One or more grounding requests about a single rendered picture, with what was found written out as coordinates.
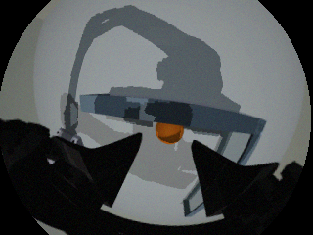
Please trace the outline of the clear l-shaped low wall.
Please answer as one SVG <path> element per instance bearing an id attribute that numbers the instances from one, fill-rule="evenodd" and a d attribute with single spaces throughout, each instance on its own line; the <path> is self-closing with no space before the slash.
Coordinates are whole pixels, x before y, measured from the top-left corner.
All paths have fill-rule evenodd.
<path id="1" fill-rule="evenodd" d="M 118 97 L 140 97 L 140 98 L 153 98 L 153 99 L 163 99 L 163 101 L 175 101 L 175 102 L 185 102 L 185 103 L 193 103 L 193 105 L 197 106 L 207 106 L 214 107 L 214 109 L 222 109 L 232 111 L 232 113 L 236 114 L 246 114 L 242 113 L 242 111 L 235 111 L 231 109 L 224 109 L 224 107 L 205 105 L 204 103 L 195 103 L 184 101 L 184 99 L 172 99 L 172 98 L 160 98 L 160 97 L 149 97 L 149 95 L 125 95 L 125 94 L 93 94 L 93 95 L 118 95 Z M 249 114 L 246 114 L 249 115 Z M 239 157 L 244 152 L 246 148 L 247 141 L 249 141 L 250 133 L 242 134 L 235 132 L 227 132 L 227 130 L 223 130 L 222 136 L 220 136 L 219 144 L 216 145 L 215 152 L 222 154 L 222 156 L 227 157 L 228 160 L 237 162 Z M 187 199 L 184 199 L 184 213 L 185 215 L 189 214 L 193 209 L 197 207 L 197 205 L 203 203 L 202 191 L 200 186 L 200 181 L 197 180 L 195 188 L 191 189 L 191 192 L 188 193 Z"/>

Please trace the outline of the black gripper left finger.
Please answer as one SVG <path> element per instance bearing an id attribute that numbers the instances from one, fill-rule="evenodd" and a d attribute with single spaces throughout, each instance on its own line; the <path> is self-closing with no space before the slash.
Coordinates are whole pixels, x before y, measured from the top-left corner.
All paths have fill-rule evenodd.
<path id="1" fill-rule="evenodd" d="M 85 173 L 103 200 L 103 205 L 109 208 L 112 207 L 134 158 L 137 157 L 141 141 L 142 133 L 137 132 L 112 144 L 91 149 L 67 141 L 66 138 L 52 136 L 52 145 L 55 152 L 58 152 L 58 157 L 63 158 L 68 165 L 73 165 L 79 172 Z"/>

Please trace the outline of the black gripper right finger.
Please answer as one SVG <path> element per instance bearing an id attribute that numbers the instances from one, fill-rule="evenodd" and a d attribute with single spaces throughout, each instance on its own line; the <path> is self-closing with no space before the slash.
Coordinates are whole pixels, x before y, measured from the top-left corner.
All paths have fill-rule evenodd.
<path id="1" fill-rule="evenodd" d="M 197 140 L 192 141 L 192 156 L 199 177 L 203 204 L 208 216 L 222 215 L 243 193 L 263 177 L 271 176 L 281 162 L 241 165 Z"/>

